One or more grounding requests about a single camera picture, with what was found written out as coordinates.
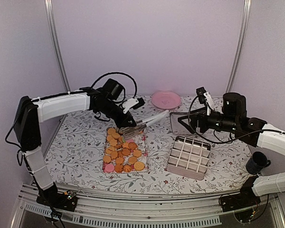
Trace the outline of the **metal tongs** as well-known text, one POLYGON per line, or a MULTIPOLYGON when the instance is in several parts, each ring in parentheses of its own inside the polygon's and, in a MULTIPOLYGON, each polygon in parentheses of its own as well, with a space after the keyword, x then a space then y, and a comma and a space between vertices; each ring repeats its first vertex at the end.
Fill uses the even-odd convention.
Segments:
POLYGON ((166 117, 170 113, 169 110, 165 110, 159 114, 156 114, 154 116, 148 117, 143 120, 139 120, 137 125, 135 127, 125 127, 119 129, 117 132, 121 134, 125 140, 129 140, 133 138, 135 135, 141 133, 144 131, 144 129, 148 128, 149 126, 157 123, 164 117, 166 117))

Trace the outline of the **compartment tin box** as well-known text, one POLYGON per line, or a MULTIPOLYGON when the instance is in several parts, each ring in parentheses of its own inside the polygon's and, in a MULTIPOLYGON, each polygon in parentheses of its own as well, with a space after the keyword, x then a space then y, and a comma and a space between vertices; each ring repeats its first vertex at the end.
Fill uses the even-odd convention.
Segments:
POLYGON ((177 136, 167 160, 166 170, 182 177, 203 180, 208 170, 210 150, 208 143, 177 136))

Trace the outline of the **floral cookie tray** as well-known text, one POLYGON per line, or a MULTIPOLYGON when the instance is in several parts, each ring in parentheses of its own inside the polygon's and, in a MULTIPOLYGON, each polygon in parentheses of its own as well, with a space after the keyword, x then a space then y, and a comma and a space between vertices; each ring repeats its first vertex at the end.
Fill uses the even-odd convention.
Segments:
POLYGON ((124 137, 117 132, 116 128, 107 128, 102 162, 103 173, 106 173, 105 166, 107 164, 114 165, 114 171, 111 172, 112 174, 148 171, 148 151, 145 134, 141 132, 133 138, 125 140, 124 137), (136 171, 133 167, 135 162, 143 162, 145 168, 141 171, 136 171), (132 171, 124 172, 124 165, 131 165, 132 171))

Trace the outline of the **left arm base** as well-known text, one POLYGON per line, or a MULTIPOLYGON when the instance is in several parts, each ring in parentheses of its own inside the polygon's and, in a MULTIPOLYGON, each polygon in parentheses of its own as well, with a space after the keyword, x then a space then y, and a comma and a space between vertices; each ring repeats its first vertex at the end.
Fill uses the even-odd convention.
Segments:
POLYGON ((50 208, 74 212, 77 206, 78 198, 76 196, 71 196, 68 193, 45 193, 45 191, 39 191, 36 202, 49 206, 50 208))

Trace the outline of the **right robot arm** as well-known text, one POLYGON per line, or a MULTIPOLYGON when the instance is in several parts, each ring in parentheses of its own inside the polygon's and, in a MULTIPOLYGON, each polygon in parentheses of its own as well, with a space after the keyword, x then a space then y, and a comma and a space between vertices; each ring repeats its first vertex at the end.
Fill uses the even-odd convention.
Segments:
MULTIPOLYGON (((285 156, 285 131, 267 121, 247 117, 246 98, 239 93, 223 95, 222 111, 214 111, 210 106, 210 95, 199 88, 195 97, 203 108, 189 110, 186 115, 178 117, 178 122, 192 134, 202 136, 207 130, 224 131, 234 134, 250 146, 269 149, 285 156)), ((240 207, 246 207, 255 196, 285 192, 285 172, 270 176, 252 176, 242 185, 242 192, 236 197, 240 207)))

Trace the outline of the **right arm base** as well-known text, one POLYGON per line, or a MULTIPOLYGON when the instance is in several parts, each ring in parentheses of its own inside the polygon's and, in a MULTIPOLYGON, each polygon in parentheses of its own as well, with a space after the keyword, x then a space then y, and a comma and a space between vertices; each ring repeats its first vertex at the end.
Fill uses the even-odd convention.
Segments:
POLYGON ((260 202, 260 197, 252 191, 252 184, 246 183, 240 188, 239 193, 222 195, 218 201, 223 212, 258 206, 260 202))

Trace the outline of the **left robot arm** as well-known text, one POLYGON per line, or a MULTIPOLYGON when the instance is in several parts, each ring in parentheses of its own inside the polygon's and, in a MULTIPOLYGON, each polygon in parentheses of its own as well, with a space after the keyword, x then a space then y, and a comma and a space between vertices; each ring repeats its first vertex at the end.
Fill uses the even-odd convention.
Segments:
POLYGON ((137 94, 118 100, 120 94, 124 93, 124 86, 109 78, 99 88, 91 85, 35 99, 29 96, 20 99, 5 142, 17 146, 18 165, 26 167, 40 196, 50 206, 57 206, 61 202, 61 196, 45 161, 44 142, 48 143, 53 138, 46 136, 45 124, 59 121, 70 113, 91 111, 112 120, 117 128, 136 127, 137 122, 131 110, 143 105, 144 100, 137 94))

